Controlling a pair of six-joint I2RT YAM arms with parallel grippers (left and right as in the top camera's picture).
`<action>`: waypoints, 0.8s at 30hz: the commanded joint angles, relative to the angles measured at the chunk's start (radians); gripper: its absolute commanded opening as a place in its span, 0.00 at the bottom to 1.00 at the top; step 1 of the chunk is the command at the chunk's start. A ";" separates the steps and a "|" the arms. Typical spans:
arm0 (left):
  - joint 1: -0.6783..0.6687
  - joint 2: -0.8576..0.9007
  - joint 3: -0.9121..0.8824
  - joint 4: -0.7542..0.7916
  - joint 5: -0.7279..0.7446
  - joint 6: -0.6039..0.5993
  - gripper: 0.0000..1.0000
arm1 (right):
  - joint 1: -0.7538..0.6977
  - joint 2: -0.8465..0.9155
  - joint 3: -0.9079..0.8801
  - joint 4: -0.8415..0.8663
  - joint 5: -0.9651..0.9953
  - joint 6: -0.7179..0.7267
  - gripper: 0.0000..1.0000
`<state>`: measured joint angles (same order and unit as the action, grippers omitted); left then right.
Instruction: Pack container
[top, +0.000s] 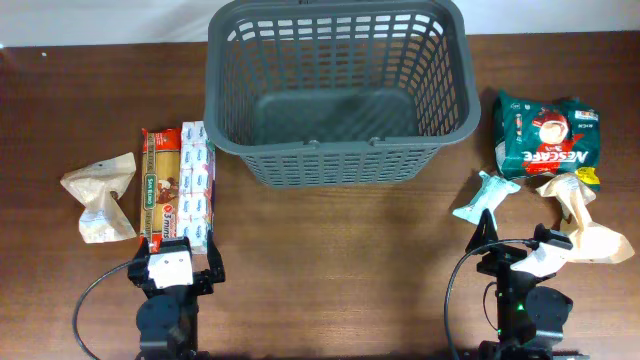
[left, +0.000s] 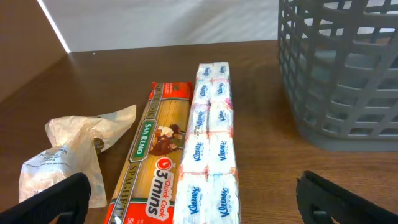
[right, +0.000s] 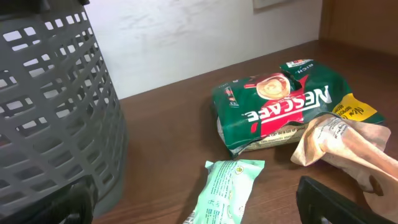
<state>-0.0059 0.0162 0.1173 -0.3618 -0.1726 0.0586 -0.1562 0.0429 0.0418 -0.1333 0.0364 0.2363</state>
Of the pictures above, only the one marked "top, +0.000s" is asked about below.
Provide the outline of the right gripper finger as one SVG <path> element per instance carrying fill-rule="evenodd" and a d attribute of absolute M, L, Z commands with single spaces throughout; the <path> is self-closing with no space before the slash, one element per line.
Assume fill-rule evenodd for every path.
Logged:
<path fill-rule="evenodd" d="M 543 224 L 538 224 L 535 227 L 533 239 L 538 244 L 545 243 L 564 250 L 571 250 L 573 248 L 573 244 L 566 234 L 551 228 L 546 228 Z"/>
<path fill-rule="evenodd" d="M 481 213 L 476 230 L 465 248 L 465 252 L 470 253 L 478 247 L 492 244 L 497 241 L 498 235 L 494 224 L 494 216 L 489 209 L 484 209 Z"/>

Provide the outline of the beige paper pouch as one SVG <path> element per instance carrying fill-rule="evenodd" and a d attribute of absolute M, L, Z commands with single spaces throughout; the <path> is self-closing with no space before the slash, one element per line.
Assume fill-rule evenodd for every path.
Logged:
<path fill-rule="evenodd" d="M 85 243 L 118 242 L 137 235 L 118 205 L 135 172 L 135 157 L 129 152 L 63 175 L 63 188 L 85 207 L 78 222 Z"/>
<path fill-rule="evenodd" d="M 542 197 L 554 197 L 561 204 L 563 219 L 559 231 L 573 244 L 569 262 L 618 264 L 635 255 L 624 235 L 593 220 L 587 205 L 596 199 L 596 194 L 575 174 L 558 175 L 536 192 Z"/>

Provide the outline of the small light green packet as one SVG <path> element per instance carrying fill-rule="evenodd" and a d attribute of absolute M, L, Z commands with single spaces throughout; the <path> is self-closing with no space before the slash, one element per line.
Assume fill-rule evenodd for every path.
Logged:
<path fill-rule="evenodd" d="M 494 212 L 508 195 L 517 193 L 521 186 L 500 176 L 489 175 L 485 171 L 478 173 L 482 180 L 481 187 L 472 200 L 465 206 L 454 209 L 452 214 L 462 220 L 478 225 L 482 213 L 488 210 L 494 228 L 497 229 Z"/>

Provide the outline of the white tissue multipack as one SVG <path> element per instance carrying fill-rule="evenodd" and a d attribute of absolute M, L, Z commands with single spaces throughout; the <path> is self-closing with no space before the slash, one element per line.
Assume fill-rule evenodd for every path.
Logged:
<path fill-rule="evenodd" d="M 181 129 L 177 235 L 189 239 L 194 254 L 206 254 L 213 231 L 215 150 L 204 122 L 184 122 Z"/>

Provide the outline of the green Nescafe coffee bag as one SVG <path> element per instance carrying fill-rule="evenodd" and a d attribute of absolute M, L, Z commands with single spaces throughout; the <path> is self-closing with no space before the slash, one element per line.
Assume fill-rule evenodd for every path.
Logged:
<path fill-rule="evenodd" d="M 600 112 L 575 97 L 544 103 L 504 91 L 493 104 L 498 172 L 508 180 L 571 173 L 594 191 L 600 160 Z"/>

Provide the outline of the San Remo spaghetti pack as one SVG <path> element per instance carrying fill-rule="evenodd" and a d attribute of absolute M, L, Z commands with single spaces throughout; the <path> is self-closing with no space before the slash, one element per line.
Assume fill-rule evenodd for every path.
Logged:
<path fill-rule="evenodd" d="M 149 251 L 176 236 L 181 160 L 181 130 L 142 130 L 140 238 Z"/>

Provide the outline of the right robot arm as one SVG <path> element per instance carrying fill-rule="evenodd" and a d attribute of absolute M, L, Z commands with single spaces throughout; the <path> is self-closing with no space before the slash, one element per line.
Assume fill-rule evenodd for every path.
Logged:
<path fill-rule="evenodd" d="M 466 252 L 482 257 L 476 271 L 493 277 L 496 285 L 498 340 L 481 342 L 478 348 L 480 360 L 588 357 L 577 351 L 554 350 L 564 339 L 563 325 L 573 309 L 573 300 L 542 284 L 553 278 L 553 273 L 539 277 L 513 268 L 529 253 L 498 238 L 489 210 L 482 212 Z"/>

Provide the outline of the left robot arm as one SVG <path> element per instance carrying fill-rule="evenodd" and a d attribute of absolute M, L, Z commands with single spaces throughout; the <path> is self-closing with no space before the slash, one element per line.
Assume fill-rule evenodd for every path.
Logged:
<path fill-rule="evenodd" d="M 136 314 L 139 359 L 212 357 L 198 349 L 198 298 L 212 294 L 226 274 L 211 231 L 206 247 L 208 267 L 195 272 L 189 238 L 166 239 L 155 253 L 147 239 L 140 244 L 127 269 L 129 280 L 147 297 Z"/>

